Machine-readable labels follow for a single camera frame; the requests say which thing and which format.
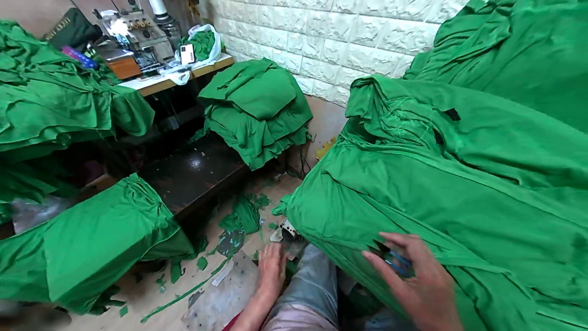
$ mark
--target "pile of green garments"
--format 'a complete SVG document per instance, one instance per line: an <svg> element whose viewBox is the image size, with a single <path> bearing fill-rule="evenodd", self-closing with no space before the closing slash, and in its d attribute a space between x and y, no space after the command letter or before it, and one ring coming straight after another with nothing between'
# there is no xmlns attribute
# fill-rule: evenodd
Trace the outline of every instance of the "pile of green garments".
<svg viewBox="0 0 588 331"><path fill-rule="evenodd" d="M61 185L40 162L23 161L113 135L114 126L144 135L155 114L137 91L112 86L12 21L0 20L0 83L0 203Z"/></svg>
<svg viewBox="0 0 588 331"><path fill-rule="evenodd" d="M308 138L310 106L298 83L269 59L239 62L200 92L205 130L218 133L255 170Z"/></svg>
<svg viewBox="0 0 588 331"><path fill-rule="evenodd" d="M111 286L136 262L195 257L161 198L133 174L51 221L1 240L0 299L103 313L113 303Z"/></svg>
<svg viewBox="0 0 588 331"><path fill-rule="evenodd" d="M405 79L353 82L337 142L275 214L405 315L362 257L416 233L466 330L588 329L588 4L470 1Z"/></svg>
<svg viewBox="0 0 588 331"><path fill-rule="evenodd" d="M192 38L183 37L180 41L180 46L188 44L194 46L194 57L198 61L204 61L211 54L212 47L215 44L215 34L211 30L207 30L196 32Z"/></svg>

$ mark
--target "scissors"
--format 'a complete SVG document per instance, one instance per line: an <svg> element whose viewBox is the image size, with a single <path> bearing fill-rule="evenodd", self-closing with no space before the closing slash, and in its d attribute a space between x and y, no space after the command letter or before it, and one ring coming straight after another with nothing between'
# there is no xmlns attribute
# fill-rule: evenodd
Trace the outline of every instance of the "scissors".
<svg viewBox="0 0 588 331"><path fill-rule="evenodd" d="M384 260L384 262L394 269L398 276L402 278L411 278L415 275L415 271L412 268L412 262L409 259L391 250L390 247L377 240L374 240L373 242L376 244L377 248L368 245L367 247L369 250Z"/></svg>

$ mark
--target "jeans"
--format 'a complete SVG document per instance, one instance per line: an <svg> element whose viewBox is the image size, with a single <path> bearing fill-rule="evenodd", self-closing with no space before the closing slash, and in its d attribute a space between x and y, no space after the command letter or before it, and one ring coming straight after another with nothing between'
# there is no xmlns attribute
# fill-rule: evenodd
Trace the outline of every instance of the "jeans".
<svg viewBox="0 0 588 331"><path fill-rule="evenodd" d="M337 272L328 256L310 244L298 263L298 271L284 294L278 299L269 318L278 314L281 307L300 304L311 308L338 327L337 318ZM365 323L365 331L408 331L416 330L409 321L385 309L375 314Z"/></svg>

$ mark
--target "textured wall panel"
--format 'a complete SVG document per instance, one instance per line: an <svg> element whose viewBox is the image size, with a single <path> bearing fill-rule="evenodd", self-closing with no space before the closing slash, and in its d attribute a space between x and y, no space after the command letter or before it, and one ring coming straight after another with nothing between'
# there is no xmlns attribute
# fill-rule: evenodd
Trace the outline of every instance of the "textured wall panel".
<svg viewBox="0 0 588 331"><path fill-rule="evenodd" d="M343 107L353 80L401 77L467 0L201 0L236 61L269 58Z"/></svg>

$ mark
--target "sewing machine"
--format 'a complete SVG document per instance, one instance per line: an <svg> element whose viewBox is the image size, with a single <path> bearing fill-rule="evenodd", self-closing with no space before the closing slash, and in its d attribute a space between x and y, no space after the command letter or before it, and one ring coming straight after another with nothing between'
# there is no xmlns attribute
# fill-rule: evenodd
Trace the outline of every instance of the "sewing machine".
<svg viewBox="0 0 588 331"><path fill-rule="evenodd" d="M119 78L131 77L129 74L136 73L136 67L146 73L174 60L174 50L181 39L179 25L168 15L161 0L150 0L150 3L155 13L154 19L138 8L134 0L129 0L132 8L130 12L118 9L102 12L94 10L94 15L101 20L107 33L116 39L115 45L102 44L97 51ZM136 66L130 61L131 53ZM124 73L115 68L124 68Z"/></svg>

